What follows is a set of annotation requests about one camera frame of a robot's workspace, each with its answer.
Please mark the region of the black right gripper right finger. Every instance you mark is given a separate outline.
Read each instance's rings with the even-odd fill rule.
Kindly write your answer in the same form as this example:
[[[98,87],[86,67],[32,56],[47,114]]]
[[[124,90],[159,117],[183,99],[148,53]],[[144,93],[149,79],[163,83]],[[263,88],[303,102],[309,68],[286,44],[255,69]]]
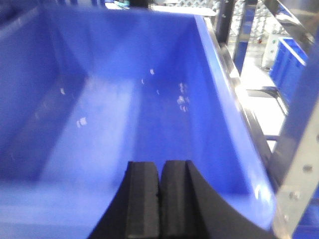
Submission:
[[[191,161],[164,164],[160,180],[163,239],[273,239],[230,206]]]

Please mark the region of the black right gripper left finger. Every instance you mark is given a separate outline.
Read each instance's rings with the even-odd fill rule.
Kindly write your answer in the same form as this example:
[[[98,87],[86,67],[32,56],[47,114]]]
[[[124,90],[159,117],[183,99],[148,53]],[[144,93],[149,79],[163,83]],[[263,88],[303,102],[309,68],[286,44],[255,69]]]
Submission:
[[[159,177],[153,162],[128,163],[124,178],[89,239],[158,239]]]

